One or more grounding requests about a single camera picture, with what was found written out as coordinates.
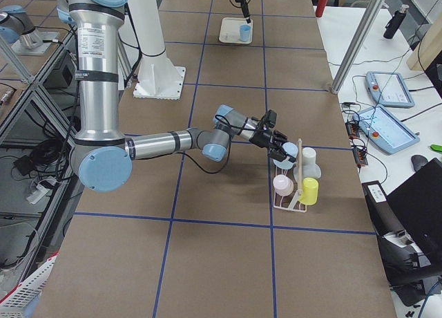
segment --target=white desk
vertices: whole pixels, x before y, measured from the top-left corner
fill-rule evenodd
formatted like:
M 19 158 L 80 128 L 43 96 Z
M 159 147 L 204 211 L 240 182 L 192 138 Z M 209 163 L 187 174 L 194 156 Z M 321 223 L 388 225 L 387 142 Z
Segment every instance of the white desk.
M 320 32 L 323 38 L 327 58 L 330 63 L 340 64 L 345 52 L 348 49 L 350 41 L 356 31 L 356 28 L 364 13 L 363 8 L 337 8 L 326 7 L 322 18 L 318 19 Z M 355 63 L 365 60 L 390 60 L 400 57 L 409 48 L 408 43 L 400 32 L 397 32 L 393 39 L 383 38 L 385 25 L 390 20 L 391 15 L 386 9 L 382 9 L 374 22 L 363 47 L 359 51 Z M 352 66 L 338 97 L 340 102 L 355 102 L 356 95 L 353 90 L 352 77 L 355 75 L 365 75 L 367 71 L 396 71 L 404 78 L 415 76 L 421 72 L 411 71 L 406 64 L 411 51 L 403 59 L 396 59 L 391 62 L 371 62 Z M 330 64 L 331 73 L 335 76 L 338 66 Z M 374 105 L 375 103 L 369 96 L 365 85 L 364 77 L 355 77 L 356 91 L 358 101 Z M 432 86 L 427 76 L 407 79 L 409 89 L 424 88 Z M 442 100 L 434 89 L 428 89 L 419 92 L 413 92 L 412 97 L 416 106 L 411 109 L 392 109 L 389 110 L 400 120 L 410 117 L 432 105 L 440 103 Z M 388 168 L 388 178 L 383 184 L 384 190 L 389 194 L 401 183 L 409 178 L 413 173 L 411 156 L 421 154 L 428 160 L 440 158 L 440 153 L 434 152 L 429 148 L 430 144 L 442 144 L 442 106 L 438 106 L 418 117 L 415 117 L 405 123 L 415 133 L 419 132 L 421 141 L 402 150 L 394 155 L 387 155 L 377 149 L 373 144 L 369 144 L 368 151 L 380 160 Z M 385 178 L 385 169 L 379 161 L 368 156 L 369 166 L 363 167 L 360 173 L 361 182 L 372 180 L 382 181 Z M 414 317 L 417 317 L 419 309 L 405 307 L 395 293 L 392 293 L 396 313 L 398 317 L 404 317 L 408 311 L 416 311 Z M 440 318 L 442 312 L 442 296 L 436 295 L 429 299 L 425 307 L 422 318 Z

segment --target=green object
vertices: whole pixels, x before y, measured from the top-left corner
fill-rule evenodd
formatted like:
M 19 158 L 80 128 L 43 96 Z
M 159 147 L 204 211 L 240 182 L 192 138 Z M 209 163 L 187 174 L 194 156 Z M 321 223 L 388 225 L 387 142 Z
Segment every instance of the green object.
M 435 145 L 435 144 L 431 144 L 430 145 L 431 150 L 436 151 L 436 152 L 441 152 L 442 153 L 442 145 Z

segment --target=computer mouse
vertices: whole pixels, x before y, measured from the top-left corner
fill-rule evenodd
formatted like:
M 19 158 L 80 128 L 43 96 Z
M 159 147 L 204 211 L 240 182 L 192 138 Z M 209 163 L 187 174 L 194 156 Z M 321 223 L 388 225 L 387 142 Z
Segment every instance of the computer mouse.
M 428 159 L 420 154 L 415 154 L 412 156 L 412 164 L 414 171 L 420 170 L 423 166 L 425 166 L 428 162 Z

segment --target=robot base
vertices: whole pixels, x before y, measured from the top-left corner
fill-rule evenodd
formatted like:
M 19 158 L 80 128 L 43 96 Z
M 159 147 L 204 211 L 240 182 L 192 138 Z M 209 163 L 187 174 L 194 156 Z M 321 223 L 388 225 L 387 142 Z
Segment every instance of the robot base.
M 142 62 L 133 96 L 178 100 L 185 74 L 185 67 L 175 67 L 167 57 L 156 63 Z
M 39 36 L 41 37 L 42 40 L 52 40 L 52 39 L 58 38 L 59 33 L 58 32 L 50 32 L 50 31 L 39 31 Z M 52 45 L 52 43 L 43 43 L 42 45 L 30 50 L 29 48 L 23 47 L 23 45 L 21 45 L 20 40 L 17 40 L 12 45 L 11 48 L 15 52 L 15 54 L 17 54 L 17 55 L 42 56 L 46 53 L 49 46 L 51 46 L 51 45 Z

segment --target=red bottle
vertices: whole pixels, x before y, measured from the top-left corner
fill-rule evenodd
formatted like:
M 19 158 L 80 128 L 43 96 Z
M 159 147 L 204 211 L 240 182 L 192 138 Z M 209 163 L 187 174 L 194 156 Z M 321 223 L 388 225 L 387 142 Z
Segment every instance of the red bottle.
M 324 13 L 324 8 L 327 5 L 328 0 L 319 0 L 318 6 L 316 7 L 316 17 L 322 17 Z

